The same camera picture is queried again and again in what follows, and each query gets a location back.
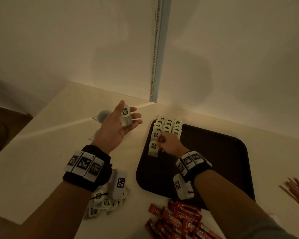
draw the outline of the black wristband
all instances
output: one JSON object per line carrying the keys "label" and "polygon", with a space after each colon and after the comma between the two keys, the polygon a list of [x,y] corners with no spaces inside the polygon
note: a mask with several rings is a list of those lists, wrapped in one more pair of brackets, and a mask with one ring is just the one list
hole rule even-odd
{"label": "black wristband", "polygon": [[176,166],[184,179],[192,183],[194,183],[194,179],[198,174],[212,169],[211,163],[196,151],[184,154],[177,160]]}
{"label": "black wristband", "polygon": [[112,165],[110,164],[111,157],[94,145],[87,145],[82,149],[82,151],[93,154],[104,162],[101,170],[97,174],[96,180],[92,182],[88,179],[85,179],[83,176],[80,176],[78,174],[69,171],[64,174],[63,180],[71,184],[77,185],[81,188],[84,188],[86,190],[89,190],[91,192],[94,192],[98,186],[106,184],[111,178],[112,175]]}

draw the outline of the wristband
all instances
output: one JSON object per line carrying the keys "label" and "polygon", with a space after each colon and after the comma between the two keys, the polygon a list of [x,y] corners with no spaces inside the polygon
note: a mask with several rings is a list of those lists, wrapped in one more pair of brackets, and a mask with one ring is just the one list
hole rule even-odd
{"label": "wristband", "polygon": [[198,174],[212,169],[212,164],[196,151],[185,153],[177,160],[176,166],[184,179],[192,183]]}
{"label": "wristband", "polygon": [[94,145],[76,151],[66,166],[63,180],[94,192],[112,175],[111,157]]}

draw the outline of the tray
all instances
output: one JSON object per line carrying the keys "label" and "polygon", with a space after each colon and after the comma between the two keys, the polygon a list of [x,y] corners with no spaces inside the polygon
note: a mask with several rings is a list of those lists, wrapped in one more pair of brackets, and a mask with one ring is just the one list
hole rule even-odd
{"label": "tray", "polygon": [[[137,167],[136,181],[144,190],[180,201],[173,182],[173,177],[179,173],[175,165],[177,158],[161,150],[158,152],[157,158],[148,155],[150,137],[155,121],[151,125]],[[180,141],[189,150],[196,150],[201,153],[212,163],[213,169],[217,173],[255,200],[247,148],[241,140],[183,124]],[[193,184],[192,186],[195,196],[182,202],[207,209],[196,188]]]}

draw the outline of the tabletop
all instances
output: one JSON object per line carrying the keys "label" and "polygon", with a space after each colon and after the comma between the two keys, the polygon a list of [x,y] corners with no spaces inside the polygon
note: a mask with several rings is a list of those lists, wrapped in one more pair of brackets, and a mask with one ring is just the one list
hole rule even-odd
{"label": "tabletop", "polygon": [[[150,125],[160,115],[243,141],[256,202],[299,237],[299,206],[278,187],[287,177],[299,178],[299,139],[75,82],[0,152],[0,217],[19,224],[25,221],[62,181],[74,151],[88,144],[88,137],[99,128],[91,117],[104,109],[113,110],[121,99],[138,107],[143,120],[110,154],[113,168],[128,172],[126,185],[131,193],[125,205],[109,216],[82,221],[76,238],[150,238],[144,227],[151,217],[148,207],[153,202],[166,205],[168,199],[141,189],[135,173]],[[223,236],[211,214],[202,214],[203,222]]]}

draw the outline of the floor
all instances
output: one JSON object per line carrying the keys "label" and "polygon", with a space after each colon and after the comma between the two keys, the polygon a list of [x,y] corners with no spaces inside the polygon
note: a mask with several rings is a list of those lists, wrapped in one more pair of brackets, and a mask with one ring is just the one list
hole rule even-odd
{"label": "floor", "polygon": [[[30,121],[32,116],[7,110],[0,107],[0,151],[4,148]],[[0,217],[0,238],[17,224]]]}

